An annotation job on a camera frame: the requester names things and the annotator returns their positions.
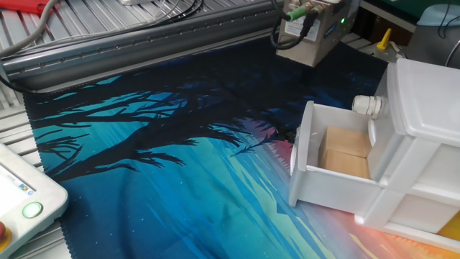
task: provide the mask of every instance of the green light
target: green light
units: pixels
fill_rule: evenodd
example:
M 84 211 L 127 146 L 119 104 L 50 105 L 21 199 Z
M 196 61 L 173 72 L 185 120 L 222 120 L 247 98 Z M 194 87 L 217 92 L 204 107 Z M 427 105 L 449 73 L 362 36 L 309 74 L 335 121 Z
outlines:
M 42 210 L 43 206 L 40 203 L 32 202 L 26 205 L 26 207 L 24 207 L 24 209 L 22 210 L 22 214 L 24 215 L 24 217 L 30 219 L 38 216 L 40 213 L 42 213 Z

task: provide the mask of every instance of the white cap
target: white cap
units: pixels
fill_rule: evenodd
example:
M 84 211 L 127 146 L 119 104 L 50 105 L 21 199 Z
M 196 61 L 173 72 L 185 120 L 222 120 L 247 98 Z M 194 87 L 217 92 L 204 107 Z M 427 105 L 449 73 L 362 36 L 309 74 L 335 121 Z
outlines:
M 353 112 L 370 115 L 376 119 L 381 106 L 382 100 L 378 96 L 355 96 L 351 109 Z

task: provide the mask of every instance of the yellow object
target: yellow object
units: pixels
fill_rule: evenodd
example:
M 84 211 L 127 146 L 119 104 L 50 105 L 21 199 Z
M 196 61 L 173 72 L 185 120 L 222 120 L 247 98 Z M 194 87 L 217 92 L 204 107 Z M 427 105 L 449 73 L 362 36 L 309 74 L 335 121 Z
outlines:
M 9 245 L 12 241 L 12 231 L 9 228 L 6 228 L 6 233 L 3 240 L 0 242 L 0 252 L 5 250 L 5 248 Z
M 438 235 L 460 241 L 460 212 L 439 230 Z
M 377 48 L 379 50 L 386 50 L 387 49 L 388 40 L 390 40 L 390 34 L 391 34 L 391 29 L 387 29 L 387 32 L 385 33 L 385 36 L 383 36 L 382 41 L 377 44 Z

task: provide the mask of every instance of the label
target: label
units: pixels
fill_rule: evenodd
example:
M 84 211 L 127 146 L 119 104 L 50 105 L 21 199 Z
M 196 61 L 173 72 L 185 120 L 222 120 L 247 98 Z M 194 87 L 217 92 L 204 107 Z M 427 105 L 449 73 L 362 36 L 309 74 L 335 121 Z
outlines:
M 332 26 L 329 27 L 328 30 L 326 30 L 326 33 L 324 34 L 324 39 L 326 39 L 326 37 L 328 37 L 332 32 L 334 32 L 337 28 L 337 22 L 334 22 L 334 24 L 332 24 Z
M 347 18 L 350 18 L 350 16 L 359 8 L 360 1 L 361 0 L 351 0 L 350 11 L 348 12 Z
M 294 22 L 286 22 L 285 32 L 289 33 L 290 35 L 295 35 L 299 37 L 300 31 L 302 31 L 304 20 L 305 20 L 305 17 L 301 17 L 299 19 L 296 19 Z M 318 36 L 320 25 L 321 25 L 321 22 L 319 20 L 315 20 L 315 22 L 313 23 L 313 26 L 310 28 L 310 31 L 308 31 L 307 36 L 305 36 L 305 39 L 316 41 L 316 37 Z

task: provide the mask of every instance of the emergency stop button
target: emergency stop button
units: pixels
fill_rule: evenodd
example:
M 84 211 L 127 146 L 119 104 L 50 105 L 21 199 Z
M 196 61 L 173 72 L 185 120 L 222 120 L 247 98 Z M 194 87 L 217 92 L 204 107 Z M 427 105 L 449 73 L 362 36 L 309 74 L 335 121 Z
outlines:
M 5 224 L 0 222 L 0 252 L 5 250 L 5 248 L 12 241 L 12 232 L 8 227 L 5 227 Z

